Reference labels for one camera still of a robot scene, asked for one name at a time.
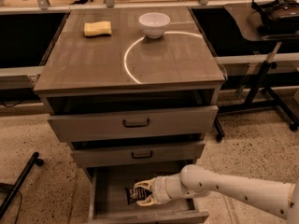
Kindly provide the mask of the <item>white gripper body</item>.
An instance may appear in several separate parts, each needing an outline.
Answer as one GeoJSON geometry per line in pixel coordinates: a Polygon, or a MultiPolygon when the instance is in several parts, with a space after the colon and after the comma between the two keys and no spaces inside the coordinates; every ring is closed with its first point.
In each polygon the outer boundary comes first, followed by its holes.
{"type": "Polygon", "coordinates": [[[158,176],[154,179],[151,186],[151,195],[155,204],[165,204],[171,201],[171,197],[167,193],[165,176],[158,176]]]}

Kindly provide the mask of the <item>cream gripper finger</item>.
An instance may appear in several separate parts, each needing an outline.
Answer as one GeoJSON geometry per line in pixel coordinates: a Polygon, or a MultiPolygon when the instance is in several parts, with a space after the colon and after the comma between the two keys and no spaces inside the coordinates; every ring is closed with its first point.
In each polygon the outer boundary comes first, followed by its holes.
{"type": "Polygon", "coordinates": [[[155,179],[149,179],[149,180],[143,180],[143,181],[139,181],[137,183],[134,184],[135,188],[143,188],[143,189],[150,189],[154,183],[155,179]]]}
{"type": "Polygon", "coordinates": [[[139,206],[152,206],[152,205],[154,205],[154,200],[152,199],[152,196],[150,195],[145,200],[139,200],[136,203],[139,206]]]}

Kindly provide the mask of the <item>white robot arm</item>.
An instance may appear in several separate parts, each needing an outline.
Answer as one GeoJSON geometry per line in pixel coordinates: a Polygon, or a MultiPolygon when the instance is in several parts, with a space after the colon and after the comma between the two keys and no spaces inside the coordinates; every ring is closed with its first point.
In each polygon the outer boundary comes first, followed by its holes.
{"type": "Polygon", "coordinates": [[[178,174],[137,182],[133,189],[145,194],[144,198],[135,198],[140,206],[165,204],[214,191],[283,218],[287,224],[299,224],[299,182],[293,184],[221,175],[189,164],[178,174]]]}

